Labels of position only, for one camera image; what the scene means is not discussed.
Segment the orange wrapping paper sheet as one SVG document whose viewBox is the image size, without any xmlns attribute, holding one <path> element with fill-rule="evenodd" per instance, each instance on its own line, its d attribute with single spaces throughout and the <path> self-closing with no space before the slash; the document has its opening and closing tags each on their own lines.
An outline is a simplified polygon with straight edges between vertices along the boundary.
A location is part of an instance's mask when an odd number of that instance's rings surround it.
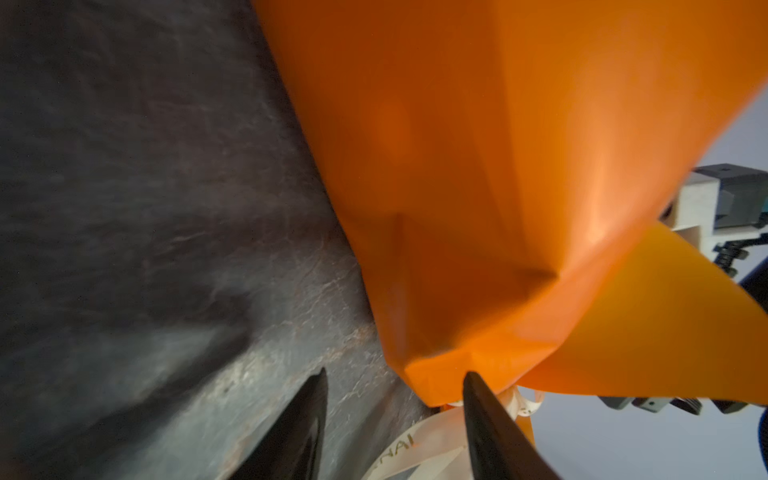
<svg viewBox="0 0 768 480">
<path fill-rule="evenodd" d="M 469 371 L 767 400 L 767 316 L 659 218 L 767 80 L 763 1 L 258 1 L 361 266 L 430 406 Z"/>
</svg>

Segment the white printed ribbon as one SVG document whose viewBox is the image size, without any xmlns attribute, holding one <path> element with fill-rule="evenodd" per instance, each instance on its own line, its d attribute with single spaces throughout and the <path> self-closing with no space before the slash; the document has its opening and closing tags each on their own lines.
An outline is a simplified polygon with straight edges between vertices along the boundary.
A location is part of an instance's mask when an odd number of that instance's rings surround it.
<svg viewBox="0 0 768 480">
<path fill-rule="evenodd" d="M 540 408 L 543 394 L 537 391 L 529 399 L 513 386 L 497 399 L 536 449 L 531 416 Z M 408 479 L 474 479 L 462 403 L 451 404 L 401 433 L 363 477 L 391 479 L 400 474 Z"/>
</svg>

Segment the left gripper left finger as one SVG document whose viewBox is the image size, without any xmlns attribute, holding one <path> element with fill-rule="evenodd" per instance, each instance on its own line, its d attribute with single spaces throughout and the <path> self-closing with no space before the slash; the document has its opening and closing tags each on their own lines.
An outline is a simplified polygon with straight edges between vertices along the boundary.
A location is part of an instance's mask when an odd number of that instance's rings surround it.
<svg viewBox="0 0 768 480">
<path fill-rule="evenodd" d="M 232 479 L 295 479 L 318 477 L 328 405 L 327 373 L 310 376 Z"/>
</svg>

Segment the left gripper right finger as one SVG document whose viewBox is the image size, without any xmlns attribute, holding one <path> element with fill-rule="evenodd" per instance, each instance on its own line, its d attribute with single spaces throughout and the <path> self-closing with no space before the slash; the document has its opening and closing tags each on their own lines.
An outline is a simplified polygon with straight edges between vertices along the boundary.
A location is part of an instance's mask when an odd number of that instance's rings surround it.
<svg viewBox="0 0 768 480">
<path fill-rule="evenodd" d="M 463 403 L 474 479 L 559 479 L 476 372 L 464 377 Z"/>
</svg>

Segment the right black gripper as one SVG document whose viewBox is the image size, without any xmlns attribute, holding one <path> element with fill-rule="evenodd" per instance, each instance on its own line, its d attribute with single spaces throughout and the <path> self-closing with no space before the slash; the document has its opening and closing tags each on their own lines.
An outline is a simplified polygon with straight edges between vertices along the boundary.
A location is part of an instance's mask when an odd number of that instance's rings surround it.
<svg viewBox="0 0 768 480">
<path fill-rule="evenodd" d="M 692 415 L 700 415 L 703 403 L 696 398 L 662 398 L 662 397 L 607 397 L 599 396 L 599 399 L 613 410 L 623 410 L 628 406 L 644 410 L 650 413 L 659 413 L 667 406 L 675 407 Z M 731 400 L 711 399 L 712 404 L 722 414 L 737 413 L 747 407 L 747 403 Z"/>
</svg>

